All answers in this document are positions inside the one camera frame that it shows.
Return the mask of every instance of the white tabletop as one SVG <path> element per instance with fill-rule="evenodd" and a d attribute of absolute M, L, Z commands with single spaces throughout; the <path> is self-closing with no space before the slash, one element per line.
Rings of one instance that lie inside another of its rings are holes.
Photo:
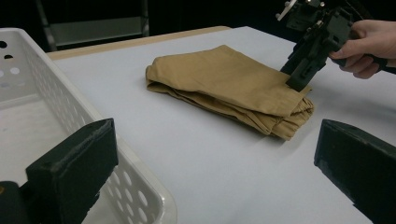
<path fill-rule="evenodd" d="M 280 69 L 294 43 L 242 27 L 55 61 L 172 193 L 178 223 L 372 223 L 313 163 L 320 123 L 342 121 L 396 145 L 396 76 L 354 78 L 328 61 L 310 85 L 314 115 L 287 142 L 146 90 L 163 55 L 219 45 Z"/>

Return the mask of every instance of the human hand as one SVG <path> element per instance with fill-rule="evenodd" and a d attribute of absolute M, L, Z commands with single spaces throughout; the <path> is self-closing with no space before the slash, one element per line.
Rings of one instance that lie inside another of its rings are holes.
<path fill-rule="evenodd" d="M 357 39 L 348 40 L 332 59 L 346 59 L 341 70 L 355 77 L 369 78 L 378 71 L 379 64 L 365 54 L 388 59 L 388 67 L 396 67 L 396 21 L 356 21 L 351 27 Z"/>

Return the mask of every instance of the folded cloth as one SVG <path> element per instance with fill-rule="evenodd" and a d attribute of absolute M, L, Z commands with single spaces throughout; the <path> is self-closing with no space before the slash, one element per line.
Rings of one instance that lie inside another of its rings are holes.
<path fill-rule="evenodd" d="M 314 105 L 285 82 L 289 76 L 225 45 L 158 57 L 146 69 L 149 91 L 240 120 L 266 135 L 290 140 Z"/>

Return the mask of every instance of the white plastic basket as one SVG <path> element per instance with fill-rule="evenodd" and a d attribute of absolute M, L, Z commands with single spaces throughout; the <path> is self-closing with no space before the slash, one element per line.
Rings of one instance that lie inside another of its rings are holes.
<path fill-rule="evenodd" d="M 99 119 L 28 34 L 0 29 L 0 180 L 21 186 L 27 165 Z M 84 222 L 177 223 L 172 195 L 119 136 L 117 142 L 119 165 Z"/>

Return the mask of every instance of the dark background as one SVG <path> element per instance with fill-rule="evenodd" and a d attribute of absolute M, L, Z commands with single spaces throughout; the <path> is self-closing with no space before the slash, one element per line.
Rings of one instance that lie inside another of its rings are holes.
<path fill-rule="evenodd" d="M 283 0 L 148 0 L 149 34 L 224 25 L 250 26 L 266 33 L 297 41 L 301 34 L 276 20 L 284 8 Z M 394 1 L 360 0 L 378 20 L 396 21 Z M 42 0 L 49 22 L 89 21 L 134 17 L 141 14 L 140 0 Z M 325 1 L 327 7 L 344 5 L 344 0 Z M 44 51 L 49 51 L 35 0 L 2 0 L 0 27 L 24 29 Z"/>

